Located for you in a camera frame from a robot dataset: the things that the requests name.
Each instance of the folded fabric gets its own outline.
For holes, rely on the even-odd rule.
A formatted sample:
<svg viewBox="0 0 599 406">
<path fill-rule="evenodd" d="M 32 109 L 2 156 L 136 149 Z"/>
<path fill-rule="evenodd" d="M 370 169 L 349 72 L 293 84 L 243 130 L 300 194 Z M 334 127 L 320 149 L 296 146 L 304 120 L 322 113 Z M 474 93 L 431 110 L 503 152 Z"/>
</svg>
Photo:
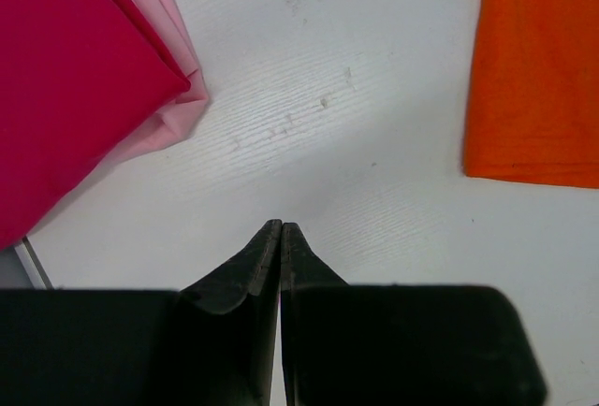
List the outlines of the folded fabric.
<svg viewBox="0 0 599 406">
<path fill-rule="evenodd" d="M 175 1 L 133 1 L 167 45 L 183 74 L 191 82 L 191 88 L 158 110 L 125 138 L 110 153 L 111 162 L 164 149 L 187 138 L 209 100 L 194 47 Z"/>
<path fill-rule="evenodd" d="M 189 89 L 132 0 L 5 0 L 0 248 Z"/>
<path fill-rule="evenodd" d="M 482 0 L 471 177 L 599 187 L 599 0 Z"/>
</svg>

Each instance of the white wood grain surface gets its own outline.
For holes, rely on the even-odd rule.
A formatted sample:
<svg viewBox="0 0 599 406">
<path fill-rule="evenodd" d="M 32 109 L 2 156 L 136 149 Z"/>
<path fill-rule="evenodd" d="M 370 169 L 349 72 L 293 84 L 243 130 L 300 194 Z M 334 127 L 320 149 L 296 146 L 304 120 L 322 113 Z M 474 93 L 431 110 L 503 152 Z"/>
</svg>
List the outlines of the white wood grain surface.
<svg viewBox="0 0 599 406">
<path fill-rule="evenodd" d="M 182 288 L 297 221 L 351 283 L 499 287 L 550 404 L 599 403 L 599 193 L 460 174 L 479 0 L 177 1 L 212 105 L 43 221 L 54 285 Z"/>
</svg>

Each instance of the black plastic part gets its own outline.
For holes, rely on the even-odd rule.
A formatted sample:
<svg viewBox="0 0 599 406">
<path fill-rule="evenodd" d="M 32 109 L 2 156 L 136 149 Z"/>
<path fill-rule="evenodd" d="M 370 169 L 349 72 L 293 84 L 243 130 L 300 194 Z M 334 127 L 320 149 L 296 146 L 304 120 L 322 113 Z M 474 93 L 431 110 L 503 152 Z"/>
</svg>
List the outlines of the black plastic part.
<svg viewBox="0 0 599 406">
<path fill-rule="evenodd" d="M 347 286 L 347 283 L 314 254 L 297 224 L 283 225 L 281 237 L 281 339 L 287 405 L 299 406 L 297 397 L 296 291 L 306 286 Z"/>
<path fill-rule="evenodd" d="M 206 363 L 201 374 L 208 390 L 199 404 L 270 403 L 281 229 L 281 221 L 266 222 L 243 250 L 182 291 L 196 308 L 211 315 L 213 324 L 218 324 L 212 326 L 213 334 L 197 355 L 185 356 L 189 364 L 194 358 Z M 176 329 L 175 334 L 185 333 L 180 327 Z M 189 386 L 196 382 L 192 373 L 185 374 Z M 245 389 L 249 389 L 252 403 Z"/>
<path fill-rule="evenodd" d="M 269 404 L 281 222 L 182 294 L 0 293 L 0 404 Z"/>
<path fill-rule="evenodd" d="M 288 224 L 282 267 L 288 405 L 543 403 L 518 314 L 498 291 L 349 286 Z"/>
</svg>

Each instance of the orange fabric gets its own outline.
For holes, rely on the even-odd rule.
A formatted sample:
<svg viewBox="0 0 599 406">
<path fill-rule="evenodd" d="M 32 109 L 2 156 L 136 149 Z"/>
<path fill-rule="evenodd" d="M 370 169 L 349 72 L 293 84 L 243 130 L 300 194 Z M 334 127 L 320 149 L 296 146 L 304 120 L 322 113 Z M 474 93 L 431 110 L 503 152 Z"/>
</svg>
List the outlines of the orange fabric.
<svg viewBox="0 0 599 406">
<path fill-rule="evenodd" d="M 464 171 L 599 188 L 599 0 L 482 0 Z"/>
</svg>

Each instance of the light pink fabric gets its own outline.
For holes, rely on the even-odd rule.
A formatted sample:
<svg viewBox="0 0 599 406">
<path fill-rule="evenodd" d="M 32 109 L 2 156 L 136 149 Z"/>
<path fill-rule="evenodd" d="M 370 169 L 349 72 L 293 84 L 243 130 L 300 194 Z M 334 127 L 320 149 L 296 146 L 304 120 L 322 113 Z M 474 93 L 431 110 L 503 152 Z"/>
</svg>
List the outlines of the light pink fabric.
<svg viewBox="0 0 599 406">
<path fill-rule="evenodd" d="M 209 97 L 196 52 L 174 0 L 133 0 L 167 45 L 191 89 L 162 107 L 107 157 L 120 162 L 147 152 L 164 149 L 191 133 L 204 112 Z"/>
</svg>

